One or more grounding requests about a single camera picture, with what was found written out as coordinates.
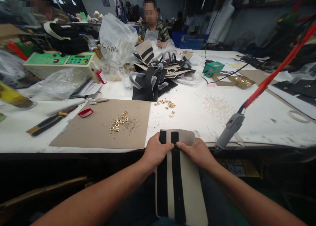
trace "red clip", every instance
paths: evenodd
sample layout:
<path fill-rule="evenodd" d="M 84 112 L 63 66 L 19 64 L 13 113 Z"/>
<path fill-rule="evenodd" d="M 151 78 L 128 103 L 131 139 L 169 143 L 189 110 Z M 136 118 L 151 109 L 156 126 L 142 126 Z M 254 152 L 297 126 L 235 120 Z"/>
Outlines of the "red clip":
<path fill-rule="evenodd" d="M 92 109 L 86 109 L 86 110 L 83 110 L 82 112 L 78 113 L 78 115 L 82 118 L 85 118 L 87 116 L 90 116 L 92 113 L 93 113 Z"/>

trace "gold hardware pile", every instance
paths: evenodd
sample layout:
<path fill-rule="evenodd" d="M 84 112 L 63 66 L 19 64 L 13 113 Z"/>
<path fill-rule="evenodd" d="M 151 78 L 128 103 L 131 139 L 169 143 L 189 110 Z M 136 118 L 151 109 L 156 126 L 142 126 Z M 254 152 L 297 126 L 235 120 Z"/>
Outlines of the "gold hardware pile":
<path fill-rule="evenodd" d="M 124 124 L 125 122 L 128 121 L 128 117 L 126 116 L 126 114 L 128 114 L 128 111 L 124 111 L 122 116 L 115 119 L 114 122 L 112 122 L 112 124 L 115 126 L 115 127 L 110 127 L 110 131 L 115 131 L 115 132 L 118 132 L 119 131 L 119 125 L 120 124 Z"/>
<path fill-rule="evenodd" d="M 160 104 L 167 104 L 167 107 L 165 107 L 165 109 L 169 109 L 169 108 L 175 108 L 177 107 L 173 102 L 171 102 L 170 100 L 165 99 L 164 100 L 158 100 L 157 103 L 155 103 L 155 106 L 158 106 Z M 169 115 L 169 117 L 173 117 L 173 115 L 175 114 L 175 111 L 172 111 L 172 114 Z"/>

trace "forearm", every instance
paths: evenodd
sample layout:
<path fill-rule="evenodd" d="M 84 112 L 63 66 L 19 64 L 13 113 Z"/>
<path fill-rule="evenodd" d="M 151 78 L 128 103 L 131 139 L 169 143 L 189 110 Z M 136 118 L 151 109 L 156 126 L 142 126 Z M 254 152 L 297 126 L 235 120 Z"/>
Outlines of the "forearm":
<path fill-rule="evenodd" d="M 210 165 L 207 171 L 251 225 L 306 225 L 221 165 Z"/>
<path fill-rule="evenodd" d="M 150 173 L 151 169 L 138 161 L 68 198 L 33 225 L 102 225 Z"/>

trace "cutting mat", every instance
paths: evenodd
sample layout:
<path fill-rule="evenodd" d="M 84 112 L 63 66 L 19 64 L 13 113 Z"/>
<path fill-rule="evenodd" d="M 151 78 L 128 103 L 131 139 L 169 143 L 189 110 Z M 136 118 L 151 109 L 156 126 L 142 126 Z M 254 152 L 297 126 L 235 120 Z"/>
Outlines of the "cutting mat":
<path fill-rule="evenodd" d="M 90 105 L 94 113 L 86 118 L 76 115 L 50 146 L 109 148 L 109 149 L 143 149 L 148 126 L 150 102 L 139 100 L 110 99 L 108 102 Z M 120 124 L 119 131 L 111 131 L 112 122 L 121 117 L 124 111 L 128 121 Z"/>

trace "white work table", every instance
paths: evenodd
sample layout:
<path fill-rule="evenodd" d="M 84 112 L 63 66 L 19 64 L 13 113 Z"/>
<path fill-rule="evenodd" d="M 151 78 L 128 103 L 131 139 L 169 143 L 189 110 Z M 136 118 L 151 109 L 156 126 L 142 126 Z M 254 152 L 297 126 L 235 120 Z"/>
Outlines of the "white work table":
<path fill-rule="evenodd" d="M 193 50 L 193 58 L 205 60 L 204 51 Z M 223 71 L 233 70 L 231 64 L 244 64 L 234 61 L 237 52 L 206 51 L 209 60 L 225 63 Z M 203 67 L 193 66 L 201 73 Z M 248 65 L 244 69 L 255 70 Z M 178 84 L 170 92 L 159 99 L 168 99 L 176 104 L 173 118 L 169 117 L 170 110 L 165 106 L 154 106 L 151 103 L 149 122 L 146 136 L 148 139 L 160 129 L 185 129 L 194 131 L 208 146 L 214 146 L 221 135 L 229 118 L 238 111 L 239 107 L 257 89 L 257 85 L 242 90 L 236 86 L 208 87 L 202 80 L 196 87 Z M 101 88 L 103 98 L 131 100 L 131 93 L 125 93 L 122 82 L 111 82 Z M 79 105 L 68 117 L 43 132 L 37 137 L 31 137 L 25 131 L 47 118 L 45 109 L 57 107 L 65 101 L 39 101 L 37 106 L 26 111 L 6 104 L 0 106 L 0 112 L 7 118 L 0 122 L 0 153 L 107 153 L 128 152 L 128 149 L 106 148 L 74 148 L 51 147 L 50 142 L 66 128 L 68 122 L 75 117 L 84 106 Z M 306 148 L 316 144 L 316 128 L 313 122 L 300 123 L 287 113 L 291 107 L 284 104 L 268 92 L 264 92 L 245 112 L 245 120 L 236 137 L 228 145 L 231 148 Z"/>

